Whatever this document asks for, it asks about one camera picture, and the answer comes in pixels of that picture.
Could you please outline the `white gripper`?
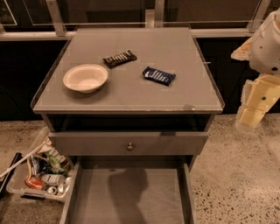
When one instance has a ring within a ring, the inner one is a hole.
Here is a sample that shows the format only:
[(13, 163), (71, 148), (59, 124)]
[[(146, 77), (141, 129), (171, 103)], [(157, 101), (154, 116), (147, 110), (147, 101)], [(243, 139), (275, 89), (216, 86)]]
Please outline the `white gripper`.
[(280, 99), (280, 9), (272, 11), (231, 58), (249, 59), (250, 67), (260, 73), (246, 80), (235, 121), (238, 130), (252, 130)]

